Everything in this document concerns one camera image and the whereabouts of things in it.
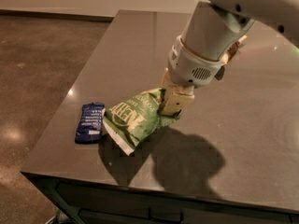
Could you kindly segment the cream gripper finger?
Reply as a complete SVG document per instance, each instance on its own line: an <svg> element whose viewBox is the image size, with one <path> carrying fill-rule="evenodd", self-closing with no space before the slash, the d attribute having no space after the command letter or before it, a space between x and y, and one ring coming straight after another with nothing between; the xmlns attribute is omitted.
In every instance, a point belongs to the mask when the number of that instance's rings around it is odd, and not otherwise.
<svg viewBox="0 0 299 224"><path fill-rule="evenodd" d="M169 88L169 72L167 68L164 69L164 74L161 81L161 88L164 91L167 91Z"/></svg>
<svg viewBox="0 0 299 224"><path fill-rule="evenodd" d="M164 92L164 100L160 108L162 115L174 116L194 100L194 86L168 86Z"/></svg>

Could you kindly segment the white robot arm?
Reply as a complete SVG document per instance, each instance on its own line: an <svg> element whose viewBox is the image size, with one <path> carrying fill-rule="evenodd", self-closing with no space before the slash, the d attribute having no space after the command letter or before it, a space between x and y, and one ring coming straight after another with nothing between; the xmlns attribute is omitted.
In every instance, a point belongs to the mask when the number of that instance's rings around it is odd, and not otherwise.
<svg viewBox="0 0 299 224"><path fill-rule="evenodd" d="M299 45L299 0L206 0L199 2L168 55L160 111L177 114L193 91L212 80L223 57L256 21Z"/></svg>

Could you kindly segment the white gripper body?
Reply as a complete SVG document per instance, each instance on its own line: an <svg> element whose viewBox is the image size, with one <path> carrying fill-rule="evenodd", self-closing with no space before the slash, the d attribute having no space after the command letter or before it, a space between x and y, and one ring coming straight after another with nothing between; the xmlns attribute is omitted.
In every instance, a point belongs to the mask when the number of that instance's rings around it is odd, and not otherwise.
<svg viewBox="0 0 299 224"><path fill-rule="evenodd" d="M180 86L206 86L221 69L221 61L212 62L190 51L176 38L168 54L168 71L173 83Z"/></svg>

